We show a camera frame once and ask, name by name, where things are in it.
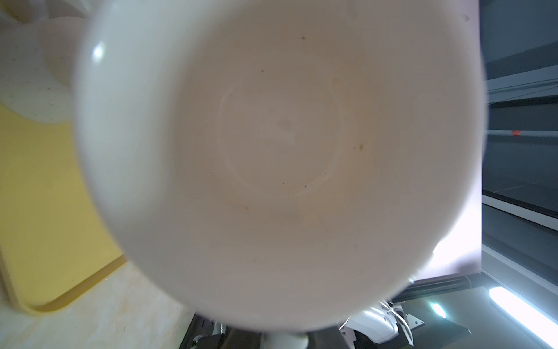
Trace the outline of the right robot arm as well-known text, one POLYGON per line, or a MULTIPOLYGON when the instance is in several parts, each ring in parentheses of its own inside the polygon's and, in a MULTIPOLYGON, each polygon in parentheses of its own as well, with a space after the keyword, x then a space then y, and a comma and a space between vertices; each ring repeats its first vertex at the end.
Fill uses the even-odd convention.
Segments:
POLYGON ((413 331, 425 325, 424 321, 403 309, 402 303, 380 301, 345 320, 339 331, 349 348, 395 346, 414 347, 413 331))

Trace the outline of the white ribbed mug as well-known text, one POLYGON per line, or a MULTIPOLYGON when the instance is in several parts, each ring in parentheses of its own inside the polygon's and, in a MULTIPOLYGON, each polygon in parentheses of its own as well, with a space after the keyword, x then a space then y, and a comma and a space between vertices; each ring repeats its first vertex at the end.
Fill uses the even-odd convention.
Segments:
POLYGON ((156 286, 254 332, 339 323, 415 279, 480 175, 480 54, 452 1, 105 1, 76 147, 156 286))

